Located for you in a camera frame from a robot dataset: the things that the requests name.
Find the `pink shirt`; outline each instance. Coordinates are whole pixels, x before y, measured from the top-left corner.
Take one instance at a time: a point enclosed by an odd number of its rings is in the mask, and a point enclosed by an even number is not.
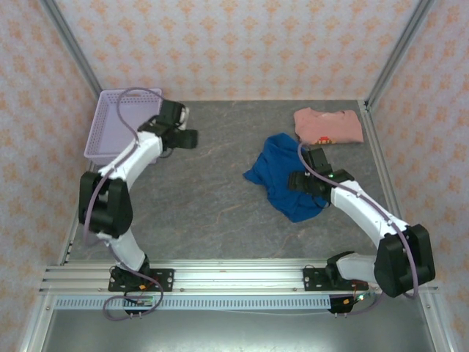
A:
[[[309,144],[363,143],[363,132],[353,110],[320,112],[311,108],[294,113],[295,132]]]

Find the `purple plastic basket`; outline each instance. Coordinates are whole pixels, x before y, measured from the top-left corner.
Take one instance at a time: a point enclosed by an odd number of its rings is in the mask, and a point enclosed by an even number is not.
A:
[[[117,98],[125,89],[103,90],[97,101],[95,117],[85,147],[85,158],[97,165],[113,161],[133,140],[130,131],[117,117]],[[161,89],[152,88],[162,95]],[[122,117],[136,130],[151,116],[160,112],[161,99],[148,92],[131,92],[120,104]]]

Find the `floral wallpaper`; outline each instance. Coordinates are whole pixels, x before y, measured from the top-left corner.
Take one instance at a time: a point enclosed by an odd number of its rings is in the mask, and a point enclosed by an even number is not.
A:
[[[364,99],[418,0],[58,0],[104,89]]]
[[[75,211],[95,99],[37,0],[0,6],[0,351],[16,351]]]
[[[409,222],[432,236],[452,328],[469,346],[469,11],[440,0],[373,118]]]

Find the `metal floor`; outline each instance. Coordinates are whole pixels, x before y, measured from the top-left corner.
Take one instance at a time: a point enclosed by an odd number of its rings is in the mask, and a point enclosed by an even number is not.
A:
[[[53,314],[43,348],[43,352],[434,350],[420,302],[404,297],[384,298],[366,314],[337,319],[319,310],[283,315],[278,310],[260,314],[163,310],[141,320],[113,322],[97,310],[61,310]]]
[[[263,187],[244,179],[267,137],[295,136],[293,113],[360,109],[355,100],[192,101],[188,128],[195,150],[175,150],[149,165],[130,191],[133,233],[151,260],[328,258],[346,250],[372,254],[360,228],[330,207],[293,224],[267,201]],[[346,169],[385,206],[365,130],[363,144],[324,146],[334,169]],[[104,246],[84,248],[78,228],[70,260],[109,260]]]

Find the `garment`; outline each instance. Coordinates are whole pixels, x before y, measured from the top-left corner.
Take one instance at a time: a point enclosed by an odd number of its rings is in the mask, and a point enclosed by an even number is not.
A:
[[[311,108],[294,113],[295,132],[309,144],[363,143],[363,132],[357,114],[352,110],[334,113]]]
[[[267,199],[290,221],[299,222],[319,214],[326,201],[288,189],[290,172],[304,171],[297,154],[298,143],[285,133],[269,137],[252,169],[244,177],[267,189]]]

